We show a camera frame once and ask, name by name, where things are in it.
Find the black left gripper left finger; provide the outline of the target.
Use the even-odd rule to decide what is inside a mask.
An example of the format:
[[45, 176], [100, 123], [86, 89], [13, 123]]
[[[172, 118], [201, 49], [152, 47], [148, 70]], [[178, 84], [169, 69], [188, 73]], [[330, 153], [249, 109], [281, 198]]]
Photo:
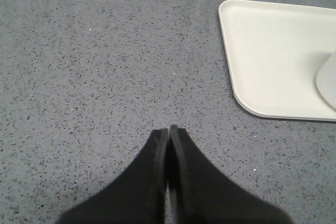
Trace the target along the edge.
[[153, 130], [110, 185], [65, 212], [58, 223], [164, 223], [168, 130]]

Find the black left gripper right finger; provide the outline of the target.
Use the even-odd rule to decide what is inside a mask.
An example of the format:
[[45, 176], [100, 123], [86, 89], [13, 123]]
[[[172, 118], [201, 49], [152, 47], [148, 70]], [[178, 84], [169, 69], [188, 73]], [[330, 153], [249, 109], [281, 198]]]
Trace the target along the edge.
[[290, 217], [244, 190], [200, 151], [186, 129], [170, 127], [169, 187], [177, 223], [290, 223]]

